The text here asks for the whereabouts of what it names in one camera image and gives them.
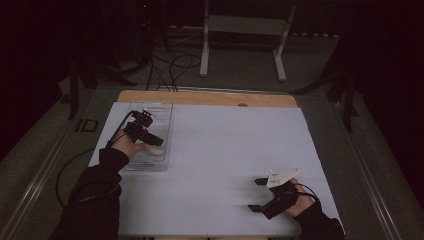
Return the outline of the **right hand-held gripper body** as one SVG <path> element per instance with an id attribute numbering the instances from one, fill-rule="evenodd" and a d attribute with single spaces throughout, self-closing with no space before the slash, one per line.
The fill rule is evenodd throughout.
<path id="1" fill-rule="evenodd" d="M 296 204 L 298 190 L 290 180 L 299 172 L 299 168 L 270 171 L 266 186 L 273 193 L 273 199 L 261 207 L 261 212 L 268 220 Z"/>

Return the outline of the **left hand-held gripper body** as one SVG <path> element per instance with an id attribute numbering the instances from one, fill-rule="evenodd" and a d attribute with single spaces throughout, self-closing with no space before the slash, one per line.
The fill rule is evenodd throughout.
<path id="1" fill-rule="evenodd" d="M 147 128 L 153 123 L 151 113 L 143 110 L 131 111 L 130 116 L 134 118 L 132 122 L 128 122 L 124 127 L 124 132 L 128 135 L 133 143 L 137 140 L 140 140 L 147 144 L 154 144 L 155 139 L 152 134 L 150 134 Z"/>

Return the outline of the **clear plastic container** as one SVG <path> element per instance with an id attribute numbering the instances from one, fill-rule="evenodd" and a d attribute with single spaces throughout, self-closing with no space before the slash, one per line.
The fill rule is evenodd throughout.
<path id="1" fill-rule="evenodd" d="M 164 140 L 161 146 L 166 148 L 163 155 L 155 156 L 146 151 L 136 154 L 125 167 L 126 171 L 166 171 L 168 168 L 167 142 L 169 140 L 173 104 L 167 102 L 132 102 L 123 120 L 123 130 L 128 122 L 134 120 L 131 111 L 143 110 L 151 113 L 153 123 L 147 128 L 148 132 Z"/>

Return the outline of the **person's left hand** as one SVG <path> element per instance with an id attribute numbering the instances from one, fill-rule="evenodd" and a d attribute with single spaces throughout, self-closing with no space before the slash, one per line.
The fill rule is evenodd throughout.
<path id="1" fill-rule="evenodd" d="M 112 140 L 111 147 L 121 151 L 129 159 L 132 159 L 139 152 L 146 151 L 150 148 L 150 146 L 145 143 L 133 143 L 123 130 L 118 131 L 117 136 Z"/>

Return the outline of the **person's right hand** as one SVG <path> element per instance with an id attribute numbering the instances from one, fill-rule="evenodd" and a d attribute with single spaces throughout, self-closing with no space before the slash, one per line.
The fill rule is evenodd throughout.
<path id="1" fill-rule="evenodd" d="M 296 179 L 292 178 L 290 182 L 296 187 L 300 193 L 300 196 L 298 197 L 297 202 L 286 210 L 286 213 L 292 217 L 297 217 L 306 209 L 311 207 L 314 203 L 314 200 L 311 196 L 306 195 L 306 191 Z"/>

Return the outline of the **white table mat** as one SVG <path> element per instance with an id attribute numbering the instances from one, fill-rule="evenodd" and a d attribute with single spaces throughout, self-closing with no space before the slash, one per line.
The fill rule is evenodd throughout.
<path id="1" fill-rule="evenodd" d="M 249 208 L 272 198 L 255 179 L 279 169 L 299 169 L 323 211 L 338 215 L 299 108 L 176 105 L 166 159 L 164 172 L 123 172 L 120 235 L 296 236 L 291 217 Z"/>

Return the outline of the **black tripod stand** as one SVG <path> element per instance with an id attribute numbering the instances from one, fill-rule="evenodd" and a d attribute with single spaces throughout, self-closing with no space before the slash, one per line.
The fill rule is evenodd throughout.
<path id="1" fill-rule="evenodd" d="M 96 62 L 90 57 L 74 56 L 69 62 L 69 89 L 70 92 L 65 95 L 65 99 L 70 104 L 70 112 L 68 119 L 71 120 L 76 116 L 79 108 L 79 81 L 91 89 L 97 87 L 97 79 L 95 71 L 99 71 L 111 78 L 115 82 L 124 86 L 136 86 L 136 83 L 130 82 L 118 73 L 109 70 L 106 66 Z"/>
<path id="2" fill-rule="evenodd" d="M 343 100 L 342 120 L 349 132 L 352 132 L 354 87 L 358 72 L 356 46 L 355 38 L 345 32 L 340 36 L 319 78 L 305 87 L 291 91 L 292 95 L 304 95 L 323 85 L 331 84 L 326 98 L 329 102 Z"/>

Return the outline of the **white metal stand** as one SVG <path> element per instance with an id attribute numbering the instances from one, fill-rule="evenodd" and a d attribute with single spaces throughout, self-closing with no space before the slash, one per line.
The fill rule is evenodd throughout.
<path id="1" fill-rule="evenodd" d="M 206 77 L 208 75 L 210 32 L 262 34 L 280 37 L 278 47 L 273 50 L 273 58 L 278 80 L 281 82 L 286 81 L 287 76 L 283 65 L 282 52 L 288 39 L 296 8 L 297 6 L 295 4 L 291 4 L 287 16 L 283 19 L 225 16 L 211 14 L 210 0 L 204 0 L 203 49 L 200 62 L 200 76 Z"/>

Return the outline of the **metal floor rail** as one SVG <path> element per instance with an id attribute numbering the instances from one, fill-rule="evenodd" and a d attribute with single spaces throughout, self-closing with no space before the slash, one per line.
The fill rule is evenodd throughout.
<path id="1" fill-rule="evenodd" d="M 362 184 L 367 192 L 368 198 L 372 204 L 374 212 L 380 222 L 384 235 L 387 240 L 404 240 L 401 236 L 401 233 L 392 217 L 392 214 L 389 211 L 389 208 L 386 204 L 385 199 L 383 198 L 381 192 L 379 191 L 377 184 L 369 170 L 369 167 L 366 163 L 360 148 L 356 142 L 354 135 L 348 131 L 345 126 L 342 114 L 343 110 L 341 104 L 338 102 L 329 103 L 330 109 L 337 120 L 337 124 L 345 138 L 347 139 L 349 148 L 353 152 L 354 162 L 359 170 Z"/>
<path id="2" fill-rule="evenodd" d="M 60 215 L 57 198 L 68 196 L 93 154 L 99 132 L 84 121 L 102 118 L 89 97 L 74 119 L 57 103 L 0 163 L 0 240 L 46 240 Z"/>

